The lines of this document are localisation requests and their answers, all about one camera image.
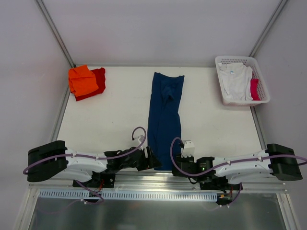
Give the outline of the blue printed t shirt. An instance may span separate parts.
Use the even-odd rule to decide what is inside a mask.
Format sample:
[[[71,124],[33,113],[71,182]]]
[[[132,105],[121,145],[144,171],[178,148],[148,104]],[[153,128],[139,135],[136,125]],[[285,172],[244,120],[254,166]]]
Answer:
[[[154,73],[149,107],[148,146],[161,163],[156,171],[170,171],[173,164],[170,146],[174,138],[181,137],[178,113],[184,84],[184,76],[168,77]]]

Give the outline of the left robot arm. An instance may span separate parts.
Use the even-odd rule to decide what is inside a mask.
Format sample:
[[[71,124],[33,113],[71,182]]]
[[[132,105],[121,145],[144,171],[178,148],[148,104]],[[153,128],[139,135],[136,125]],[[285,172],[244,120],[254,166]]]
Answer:
[[[73,151],[58,140],[30,150],[23,173],[31,183],[53,178],[72,180],[74,187],[112,188],[116,173],[123,169],[144,171],[161,165],[151,148],[143,147],[140,140],[134,140],[129,149],[100,154]]]

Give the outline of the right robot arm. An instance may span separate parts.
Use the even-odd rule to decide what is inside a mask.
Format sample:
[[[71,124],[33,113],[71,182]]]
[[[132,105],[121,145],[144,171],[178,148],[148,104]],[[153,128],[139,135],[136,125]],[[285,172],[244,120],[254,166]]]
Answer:
[[[244,182],[275,177],[280,181],[299,181],[303,176],[293,149],[268,144],[256,153],[238,157],[192,156],[193,145],[182,145],[181,155],[173,158],[172,174],[188,178],[191,184],[199,184],[202,190],[240,190]]]

